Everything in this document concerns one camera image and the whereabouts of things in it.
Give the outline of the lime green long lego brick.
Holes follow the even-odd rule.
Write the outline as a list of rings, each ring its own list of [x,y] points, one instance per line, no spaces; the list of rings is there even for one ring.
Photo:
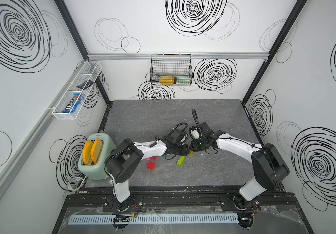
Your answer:
[[[177,161],[177,165],[178,165],[179,167],[181,167],[182,164],[183,164],[183,162],[184,162],[184,160],[185,160],[185,157],[184,157],[184,156],[180,156],[179,160]]]

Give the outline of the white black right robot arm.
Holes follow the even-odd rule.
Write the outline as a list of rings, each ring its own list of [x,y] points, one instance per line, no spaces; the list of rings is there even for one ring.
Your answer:
[[[260,194],[279,189],[279,184],[290,174],[290,169],[273,144],[254,144],[222,130],[213,131],[206,122],[199,123],[195,109],[192,109],[192,116],[195,126],[189,131],[191,151],[207,151],[210,148],[216,153],[219,150],[228,151],[252,164],[254,176],[233,198],[237,209],[246,210]]]

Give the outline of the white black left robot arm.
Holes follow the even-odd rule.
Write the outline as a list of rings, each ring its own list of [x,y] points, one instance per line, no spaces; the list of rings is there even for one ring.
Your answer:
[[[166,155],[185,157],[189,154],[186,122],[179,123],[165,136],[155,137],[154,141],[133,142],[124,139],[105,160],[104,171],[112,180],[113,196],[123,204],[130,197],[129,179],[139,163],[152,157]]]

